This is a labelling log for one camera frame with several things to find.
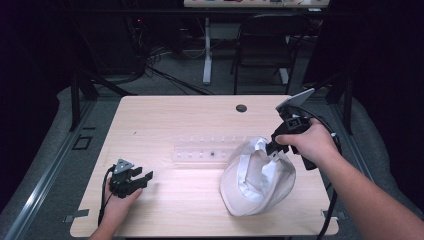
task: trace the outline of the person's right arm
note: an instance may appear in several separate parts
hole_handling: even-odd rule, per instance
[[[424,239],[424,222],[385,193],[339,153],[325,127],[311,119],[308,131],[280,135],[276,141],[293,145],[327,175],[365,239]]]

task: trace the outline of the desk tabletop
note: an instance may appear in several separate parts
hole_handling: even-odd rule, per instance
[[[184,0],[185,7],[192,8],[327,8],[330,0]]]
[[[96,229],[103,177],[119,158],[143,167],[141,176],[154,171],[154,177],[132,206],[117,236],[317,235],[329,199],[319,171],[306,171],[300,156],[288,153],[297,171],[295,186],[288,197],[266,213],[246,217],[230,215],[222,201],[219,180],[225,162],[203,160],[195,155],[193,161],[179,161],[175,157],[181,139],[191,139],[186,146],[190,141],[196,145],[199,139],[209,139],[208,147],[217,139],[227,143],[232,141],[229,139],[246,136],[269,139],[267,136],[281,124],[274,108],[286,97],[124,97],[79,207],[89,209],[88,216],[75,218],[72,236],[86,237]],[[238,112],[239,104],[245,105],[247,111]],[[337,231],[336,221],[331,220],[327,234]]]

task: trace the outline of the person's right hand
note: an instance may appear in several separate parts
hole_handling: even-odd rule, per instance
[[[303,157],[319,168],[324,161],[340,154],[327,129],[315,118],[311,118],[311,123],[312,126],[306,132],[279,135],[275,141],[281,145],[295,146]]]

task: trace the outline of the transparent plastic organizer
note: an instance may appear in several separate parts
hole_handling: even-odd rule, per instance
[[[174,138],[174,163],[226,163],[252,136],[179,136]]]

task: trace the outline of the chair backrest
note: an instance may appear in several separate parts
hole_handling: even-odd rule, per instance
[[[241,24],[239,37],[304,35],[308,25],[308,19],[300,15],[258,14]]]

